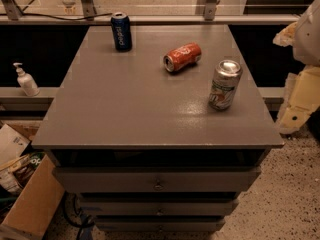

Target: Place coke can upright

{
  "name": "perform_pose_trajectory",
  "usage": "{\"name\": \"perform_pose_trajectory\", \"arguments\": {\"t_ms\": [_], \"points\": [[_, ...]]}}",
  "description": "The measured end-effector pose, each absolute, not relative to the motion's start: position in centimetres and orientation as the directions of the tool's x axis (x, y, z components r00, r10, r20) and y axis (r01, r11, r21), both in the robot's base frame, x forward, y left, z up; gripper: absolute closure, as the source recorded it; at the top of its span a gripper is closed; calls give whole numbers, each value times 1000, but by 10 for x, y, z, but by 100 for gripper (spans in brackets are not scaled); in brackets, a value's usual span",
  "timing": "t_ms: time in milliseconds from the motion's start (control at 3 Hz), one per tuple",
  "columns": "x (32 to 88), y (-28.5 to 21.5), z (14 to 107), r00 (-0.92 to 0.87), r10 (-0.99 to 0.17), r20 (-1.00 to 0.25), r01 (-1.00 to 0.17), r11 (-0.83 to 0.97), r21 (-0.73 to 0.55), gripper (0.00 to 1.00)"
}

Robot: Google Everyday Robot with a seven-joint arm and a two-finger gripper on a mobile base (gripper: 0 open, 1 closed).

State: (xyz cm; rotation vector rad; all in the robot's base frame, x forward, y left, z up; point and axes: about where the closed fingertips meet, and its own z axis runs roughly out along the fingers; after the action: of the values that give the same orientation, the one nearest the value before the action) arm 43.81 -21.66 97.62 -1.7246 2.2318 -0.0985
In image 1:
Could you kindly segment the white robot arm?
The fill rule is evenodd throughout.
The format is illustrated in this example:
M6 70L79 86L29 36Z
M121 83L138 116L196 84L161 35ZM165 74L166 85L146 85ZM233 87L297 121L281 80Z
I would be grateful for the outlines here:
M320 108L320 0L314 0L296 22L277 33L273 43L291 46L294 59L305 65L298 74L288 74L276 119L281 134L292 134Z

